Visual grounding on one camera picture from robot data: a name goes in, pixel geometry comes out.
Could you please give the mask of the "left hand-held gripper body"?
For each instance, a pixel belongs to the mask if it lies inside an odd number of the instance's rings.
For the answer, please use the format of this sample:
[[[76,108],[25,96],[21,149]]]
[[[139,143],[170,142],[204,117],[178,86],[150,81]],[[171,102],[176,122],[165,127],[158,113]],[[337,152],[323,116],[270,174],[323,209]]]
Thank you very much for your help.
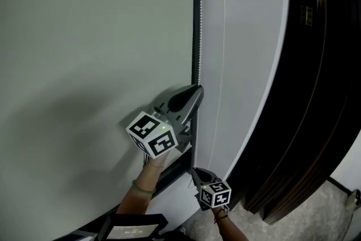
[[[189,122],[194,115],[194,107],[172,111],[167,103],[155,103],[131,111],[125,117],[125,129],[140,150],[156,159],[174,148],[180,153],[186,151],[192,138]]]

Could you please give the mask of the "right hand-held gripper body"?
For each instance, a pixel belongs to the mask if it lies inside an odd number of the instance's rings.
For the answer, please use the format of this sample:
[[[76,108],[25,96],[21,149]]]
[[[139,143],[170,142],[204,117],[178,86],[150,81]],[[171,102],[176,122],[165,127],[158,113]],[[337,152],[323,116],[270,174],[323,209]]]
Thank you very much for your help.
[[[226,181],[215,180],[210,182],[194,182],[197,194],[195,195],[202,211],[218,208],[230,202],[232,189]]]

